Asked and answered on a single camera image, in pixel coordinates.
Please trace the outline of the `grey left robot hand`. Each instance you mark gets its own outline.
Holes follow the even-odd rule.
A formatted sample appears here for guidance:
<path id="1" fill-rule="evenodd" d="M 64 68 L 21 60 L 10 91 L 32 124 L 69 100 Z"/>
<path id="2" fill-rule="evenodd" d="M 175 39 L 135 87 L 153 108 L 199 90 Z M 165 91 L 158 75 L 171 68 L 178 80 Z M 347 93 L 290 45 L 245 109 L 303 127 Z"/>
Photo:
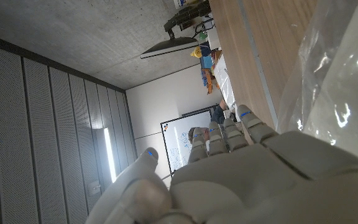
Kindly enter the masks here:
<path id="1" fill-rule="evenodd" d="M 307 134 L 279 134 L 248 107 L 194 131 L 170 185 L 146 149 L 102 194 L 88 223 L 358 223 L 358 157 Z"/>

